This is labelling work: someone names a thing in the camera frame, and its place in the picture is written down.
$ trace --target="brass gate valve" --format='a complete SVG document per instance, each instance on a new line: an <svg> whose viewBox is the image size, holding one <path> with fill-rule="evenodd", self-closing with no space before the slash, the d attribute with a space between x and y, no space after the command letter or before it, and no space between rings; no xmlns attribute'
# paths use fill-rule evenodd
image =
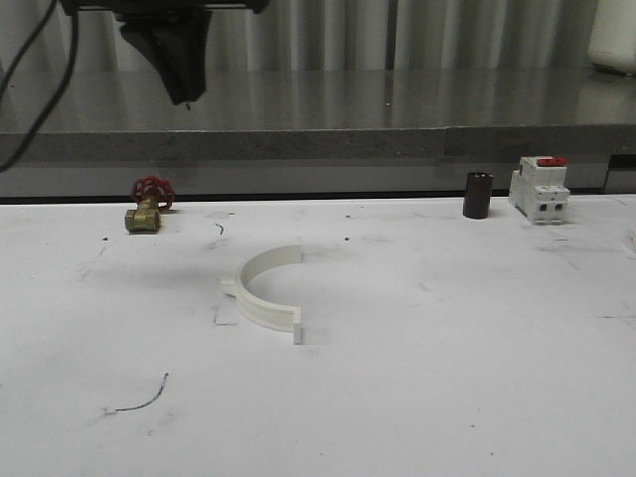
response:
<svg viewBox="0 0 636 477"><path fill-rule="evenodd" d="M169 181L148 176L134 183L131 197L137 203L137 210L126 212L126 229L132 233L157 232L161 227L160 212L172 207L175 191Z"/></svg>

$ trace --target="gray countertop edge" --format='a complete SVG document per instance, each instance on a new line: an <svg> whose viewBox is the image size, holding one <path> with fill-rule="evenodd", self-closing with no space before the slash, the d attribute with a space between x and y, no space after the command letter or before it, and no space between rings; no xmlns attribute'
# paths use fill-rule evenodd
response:
<svg viewBox="0 0 636 477"><path fill-rule="evenodd" d="M22 138L0 133L0 150ZM633 154L636 125L466 126L281 131L53 132L39 134L25 164L224 160L418 159L493 155Z"/></svg>

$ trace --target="white circuit breaker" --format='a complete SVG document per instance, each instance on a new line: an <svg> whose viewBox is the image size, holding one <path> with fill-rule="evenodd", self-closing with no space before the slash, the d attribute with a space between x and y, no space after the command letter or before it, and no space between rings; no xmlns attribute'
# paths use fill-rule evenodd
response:
<svg viewBox="0 0 636 477"><path fill-rule="evenodd" d="M510 183L510 203L530 222L562 224L569 189L563 186L567 161L562 157L522 157Z"/></svg>

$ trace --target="white container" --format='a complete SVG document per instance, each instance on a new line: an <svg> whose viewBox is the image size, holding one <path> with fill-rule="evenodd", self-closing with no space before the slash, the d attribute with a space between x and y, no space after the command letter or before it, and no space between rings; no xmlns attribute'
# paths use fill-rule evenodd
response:
<svg viewBox="0 0 636 477"><path fill-rule="evenodd" d="M636 0L599 0L587 49L600 68L636 74Z"/></svg>

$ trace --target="red breaker switch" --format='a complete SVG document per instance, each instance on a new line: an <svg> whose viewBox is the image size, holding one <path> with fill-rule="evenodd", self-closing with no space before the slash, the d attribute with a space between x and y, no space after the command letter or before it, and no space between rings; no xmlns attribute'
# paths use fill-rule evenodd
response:
<svg viewBox="0 0 636 477"><path fill-rule="evenodd" d="M537 165L540 167L565 167L567 159L564 157L542 157L537 159Z"/></svg>

